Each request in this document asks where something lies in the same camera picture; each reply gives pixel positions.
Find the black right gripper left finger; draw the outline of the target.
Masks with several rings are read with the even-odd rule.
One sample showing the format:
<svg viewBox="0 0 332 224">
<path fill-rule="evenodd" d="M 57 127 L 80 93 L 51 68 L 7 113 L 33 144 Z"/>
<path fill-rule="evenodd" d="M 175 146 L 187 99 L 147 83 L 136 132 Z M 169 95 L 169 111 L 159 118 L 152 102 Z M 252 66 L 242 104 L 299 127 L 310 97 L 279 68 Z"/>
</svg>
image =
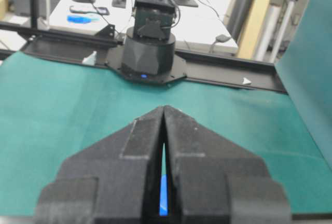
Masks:
<svg viewBox="0 0 332 224">
<path fill-rule="evenodd" d="M 36 223 L 143 223 L 159 212 L 163 108 L 66 158 L 40 192 Z"/>
</svg>

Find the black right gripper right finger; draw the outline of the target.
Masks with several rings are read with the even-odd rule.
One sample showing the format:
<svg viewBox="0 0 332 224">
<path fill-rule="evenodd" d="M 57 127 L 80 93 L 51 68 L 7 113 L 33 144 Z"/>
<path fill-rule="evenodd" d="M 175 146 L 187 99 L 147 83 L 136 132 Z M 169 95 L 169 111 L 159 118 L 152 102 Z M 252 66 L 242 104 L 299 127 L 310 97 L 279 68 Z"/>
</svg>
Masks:
<svg viewBox="0 0 332 224">
<path fill-rule="evenodd" d="M 175 223 L 290 223 L 283 186 L 264 160 L 164 107 L 169 215 Z"/>
</svg>

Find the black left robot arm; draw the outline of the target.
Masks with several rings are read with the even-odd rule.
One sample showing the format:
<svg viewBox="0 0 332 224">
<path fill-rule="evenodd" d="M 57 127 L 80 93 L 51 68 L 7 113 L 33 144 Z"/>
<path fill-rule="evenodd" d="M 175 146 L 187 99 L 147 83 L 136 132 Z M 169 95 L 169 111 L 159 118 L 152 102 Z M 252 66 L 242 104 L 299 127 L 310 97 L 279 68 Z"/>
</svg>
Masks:
<svg viewBox="0 0 332 224">
<path fill-rule="evenodd" d="M 135 0 L 134 25 L 123 45 L 108 51 L 105 65 L 126 80 L 162 85 L 187 76 L 186 61 L 175 54 L 174 0 Z"/>
</svg>

